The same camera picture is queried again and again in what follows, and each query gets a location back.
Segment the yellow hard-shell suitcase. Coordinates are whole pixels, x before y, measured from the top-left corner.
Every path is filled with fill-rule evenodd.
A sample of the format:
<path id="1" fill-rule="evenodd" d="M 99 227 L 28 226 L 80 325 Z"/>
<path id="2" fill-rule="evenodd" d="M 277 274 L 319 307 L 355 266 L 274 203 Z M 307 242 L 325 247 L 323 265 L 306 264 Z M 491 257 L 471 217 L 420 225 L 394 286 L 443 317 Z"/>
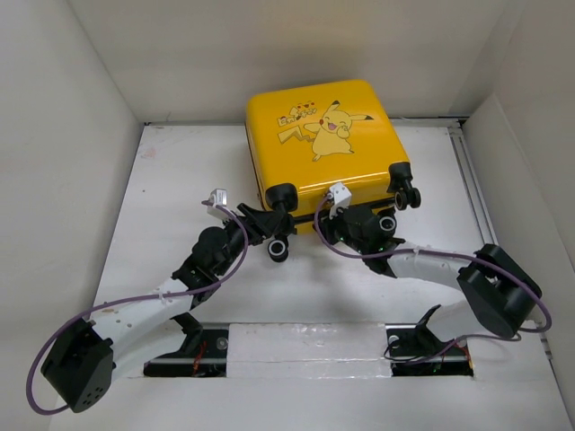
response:
<path id="1" fill-rule="evenodd" d="M 314 214 L 329 210 L 325 194 L 337 182 L 352 194 L 349 207 L 395 213 L 420 206 L 409 156 L 366 81 L 257 94 L 245 127 L 261 205 L 295 204 L 292 234 L 313 231 Z"/>

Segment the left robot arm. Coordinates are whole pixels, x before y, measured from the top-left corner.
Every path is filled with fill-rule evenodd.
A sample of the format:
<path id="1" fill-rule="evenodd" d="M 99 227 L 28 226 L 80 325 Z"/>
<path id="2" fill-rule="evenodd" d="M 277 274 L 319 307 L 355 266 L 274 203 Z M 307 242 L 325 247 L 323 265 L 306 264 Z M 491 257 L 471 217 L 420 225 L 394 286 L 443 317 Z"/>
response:
<path id="1" fill-rule="evenodd" d="M 97 403 L 129 363 L 158 355 L 145 337 L 168 322 L 174 323 L 169 345 L 181 356 L 194 354 L 200 325 L 190 311 L 207 301 L 243 264 L 250 246 L 295 231 L 295 204 L 280 200 L 270 210 L 239 205 L 239 213 L 220 204 L 208 209 L 224 217 L 221 226 L 204 229 L 190 256 L 160 286 L 147 295 L 96 305 L 65 322 L 40 348 L 26 380 L 26 397 L 41 415 L 32 394 L 35 373 L 46 381 L 74 413 Z"/>

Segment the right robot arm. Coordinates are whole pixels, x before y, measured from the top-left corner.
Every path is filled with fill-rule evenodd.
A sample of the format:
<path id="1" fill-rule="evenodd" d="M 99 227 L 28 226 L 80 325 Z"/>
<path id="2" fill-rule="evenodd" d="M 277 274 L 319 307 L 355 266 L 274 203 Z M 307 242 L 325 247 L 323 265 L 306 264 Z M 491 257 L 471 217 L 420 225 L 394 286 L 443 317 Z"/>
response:
<path id="1" fill-rule="evenodd" d="M 373 272 L 392 278 L 419 279 L 461 292 L 463 301 L 435 305 L 418 323 L 415 342 L 437 353 L 458 335 L 483 328 L 497 339 L 528 333 L 525 323 L 543 308 L 539 285 L 497 244 L 475 253 L 440 251 L 395 237 L 392 209 L 374 213 L 365 205 L 318 210 L 314 228 L 322 242 L 350 247 L 349 259 L 360 259 Z"/>

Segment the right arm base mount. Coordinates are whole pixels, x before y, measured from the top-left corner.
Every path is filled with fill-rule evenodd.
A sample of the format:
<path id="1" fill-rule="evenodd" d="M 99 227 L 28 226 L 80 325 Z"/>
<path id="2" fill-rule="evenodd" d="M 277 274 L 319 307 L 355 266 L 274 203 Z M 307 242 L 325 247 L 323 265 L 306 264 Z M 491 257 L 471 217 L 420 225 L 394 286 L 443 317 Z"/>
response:
<path id="1" fill-rule="evenodd" d="M 468 348 L 455 345 L 445 350 L 449 340 L 440 341 L 428 328 L 429 319 L 438 308 L 439 305 L 432 307 L 417 323 L 386 327 L 383 358 L 390 364 L 392 377 L 473 377 Z"/>

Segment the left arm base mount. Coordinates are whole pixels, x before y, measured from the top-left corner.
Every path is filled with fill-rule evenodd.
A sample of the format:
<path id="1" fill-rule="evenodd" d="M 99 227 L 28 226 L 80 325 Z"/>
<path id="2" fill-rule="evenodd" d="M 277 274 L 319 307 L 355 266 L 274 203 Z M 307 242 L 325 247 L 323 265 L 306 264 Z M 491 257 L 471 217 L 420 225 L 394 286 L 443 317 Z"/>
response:
<path id="1" fill-rule="evenodd" d="M 197 321 L 189 312 L 173 317 L 179 335 L 185 338 L 179 348 L 145 363 L 146 377 L 226 377 L 229 323 Z"/>

